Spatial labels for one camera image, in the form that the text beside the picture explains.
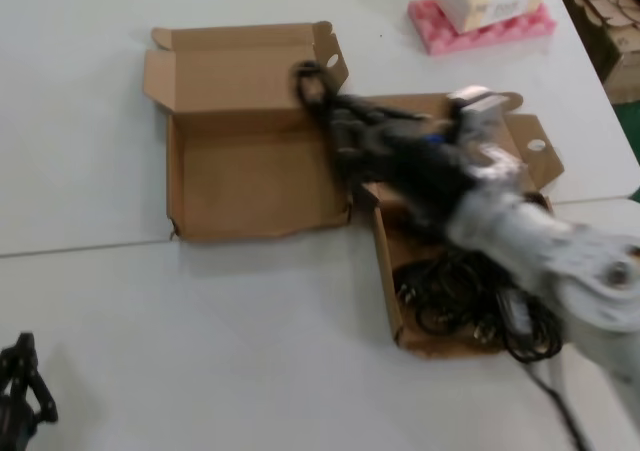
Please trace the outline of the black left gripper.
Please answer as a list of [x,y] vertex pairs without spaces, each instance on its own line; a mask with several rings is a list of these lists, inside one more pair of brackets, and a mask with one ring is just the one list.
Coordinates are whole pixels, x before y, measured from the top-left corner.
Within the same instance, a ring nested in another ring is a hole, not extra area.
[[1,350],[1,451],[25,451],[35,425],[59,420],[54,398],[38,371],[32,332]]

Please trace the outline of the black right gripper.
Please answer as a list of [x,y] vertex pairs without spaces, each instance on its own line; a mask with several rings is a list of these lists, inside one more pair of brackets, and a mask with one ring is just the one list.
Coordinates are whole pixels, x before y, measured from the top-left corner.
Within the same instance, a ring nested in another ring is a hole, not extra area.
[[458,153],[424,136],[391,133],[395,120],[427,121],[430,115],[347,96],[354,117],[330,121],[333,159],[338,169],[384,169],[382,181],[418,215],[446,223],[476,180]]

